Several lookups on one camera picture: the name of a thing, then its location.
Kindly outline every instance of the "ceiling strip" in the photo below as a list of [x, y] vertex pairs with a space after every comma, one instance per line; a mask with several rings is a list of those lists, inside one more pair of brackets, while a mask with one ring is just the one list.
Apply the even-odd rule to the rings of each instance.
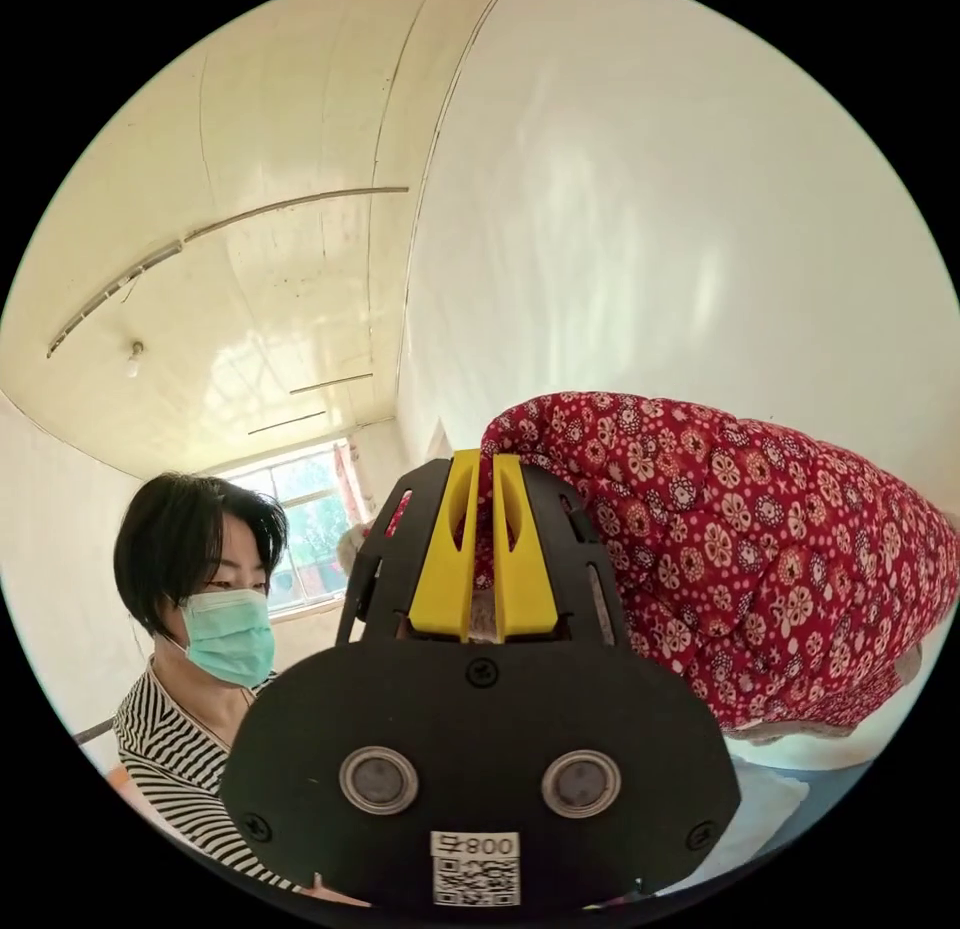
[[500, 0], [490, 0], [487, 3], [483, 12], [480, 14], [480, 18], [477, 20], [476, 25], [473, 27], [473, 31], [470, 33], [470, 38], [467, 40], [467, 44], [463, 47], [463, 52], [460, 53], [460, 59], [457, 62], [457, 68], [454, 70], [453, 78], [450, 80], [450, 85], [447, 87], [446, 94], [440, 106], [440, 112], [437, 115], [437, 123], [433, 130], [433, 139], [430, 142], [430, 149], [427, 152], [427, 160], [424, 163], [423, 172], [420, 175], [420, 188], [417, 193], [417, 205], [413, 213], [413, 227], [410, 232], [410, 243], [407, 247], [407, 264], [403, 277], [403, 318], [400, 322], [400, 345], [397, 347], [397, 364], [393, 380], [394, 397], [397, 397], [400, 393], [400, 366], [403, 362], [403, 345], [407, 332], [407, 303], [410, 300], [410, 274], [413, 268], [413, 250], [417, 241], [417, 227], [420, 222], [420, 210], [423, 207], [423, 199], [427, 189], [427, 176], [430, 173], [430, 166], [433, 163], [433, 155], [436, 152], [437, 142], [440, 139], [440, 130], [443, 128], [443, 120], [446, 117], [447, 109], [453, 100], [453, 94], [456, 92], [457, 83], [460, 81], [460, 75], [463, 72], [464, 65], [466, 65], [467, 56], [470, 55], [470, 50], [477, 41], [477, 37], [480, 35], [480, 30], [483, 28], [484, 23], [487, 21], [490, 13], [493, 12], [499, 1]]
[[291, 389], [291, 396], [299, 396], [301, 392], [316, 392], [317, 389], [327, 389], [330, 386], [339, 386], [345, 382], [358, 382], [360, 379], [372, 379], [372, 372], [364, 372], [359, 376], [344, 376], [342, 379], [331, 379], [329, 382], [319, 382], [315, 386], [303, 386], [300, 389]]
[[305, 416], [297, 416], [296, 419], [287, 419], [285, 422], [275, 422], [273, 423], [273, 425], [270, 425], [270, 426], [263, 426], [260, 429], [252, 429], [250, 432], [247, 433], [247, 435], [255, 436], [258, 432], [266, 432], [268, 429], [279, 429], [280, 426], [289, 426], [295, 422], [303, 422], [304, 419], [315, 419], [317, 416], [325, 416], [326, 414], [327, 414], [326, 409], [323, 409], [320, 412], [310, 412], [310, 413], [307, 413], [307, 415]]
[[122, 275], [108, 283], [95, 296], [89, 299], [73, 316], [71, 316], [64, 323], [60, 331], [53, 337], [53, 340], [47, 346], [47, 358], [49, 359], [57, 351], [57, 349], [63, 345], [63, 341], [67, 338], [67, 336], [70, 335], [71, 332], [73, 332], [74, 329], [77, 328], [77, 326], [80, 325], [80, 323], [82, 323], [85, 319], [88, 319], [97, 309], [100, 308], [101, 305], [103, 305], [103, 303], [110, 299], [111, 296], [126, 286], [131, 279], [135, 279], [136, 277], [145, 273], [148, 269], [152, 269], [154, 266], [158, 266], [161, 262], [166, 262], [167, 259], [172, 259], [174, 256], [179, 255], [181, 252], [183, 252], [184, 246], [195, 241], [196, 239], [209, 236], [214, 232], [219, 232], [221, 229], [225, 229], [227, 226], [232, 226], [235, 223], [252, 219], [255, 216], [262, 216], [265, 213], [276, 212], [280, 209], [292, 209], [296, 206], [307, 205], [311, 202], [320, 202], [324, 199], [341, 199], [347, 196], [386, 195], [390, 193], [405, 193], [409, 191], [409, 186], [367, 186], [361, 189], [336, 189], [330, 192], [315, 192], [308, 196], [297, 196], [295, 199], [284, 199], [282, 202], [271, 202], [266, 206], [258, 206], [256, 209], [248, 209], [246, 212], [240, 212], [235, 216], [229, 216], [228, 218], [222, 219], [219, 222], [214, 222], [208, 226], [202, 226], [199, 229], [194, 229], [184, 236], [183, 239], [177, 239], [169, 243], [162, 249], [152, 252], [149, 256], [146, 256], [133, 266], [130, 266], [123, 272]]

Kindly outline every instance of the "light bulb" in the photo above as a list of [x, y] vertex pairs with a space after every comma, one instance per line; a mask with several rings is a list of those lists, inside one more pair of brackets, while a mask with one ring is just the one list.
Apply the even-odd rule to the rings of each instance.
[[136, 379], [140, 371], [140, 353], [143, 352], [143, 343], [135, 342], [131, 347], [130, 358], [127, 360], [127, 377]]

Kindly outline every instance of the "face mask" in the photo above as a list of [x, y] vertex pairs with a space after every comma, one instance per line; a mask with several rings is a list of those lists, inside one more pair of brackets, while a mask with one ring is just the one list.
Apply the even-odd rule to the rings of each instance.
[[187, 599], [187, 659], [217, 679], [252, 689], [273, 668], [267, 598], [253, 589], [201, 592]]

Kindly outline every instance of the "curtain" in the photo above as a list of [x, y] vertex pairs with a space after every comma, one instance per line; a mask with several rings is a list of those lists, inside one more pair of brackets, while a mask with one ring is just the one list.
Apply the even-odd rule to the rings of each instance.
[[377, 504], [360, 478], [360, 453], [352, 439], [336, 445], [334, 466], [340, 497], [351, 524], [369, 522], [376, 514]]

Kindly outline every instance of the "black device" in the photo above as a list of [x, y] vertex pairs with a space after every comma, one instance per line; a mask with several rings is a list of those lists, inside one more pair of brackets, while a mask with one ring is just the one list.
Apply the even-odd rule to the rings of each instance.
[[516, 456], [492, 466], [497, 641], [468, 640], [474, 450], [397, 482], [336, 645], [282, 673], [240, 727], [220, 797], [299, 885], [320, 874], [447, 922], [549, 915], [684, 879], [739, 806], [708, 707], [630, 650], [576, 492]]

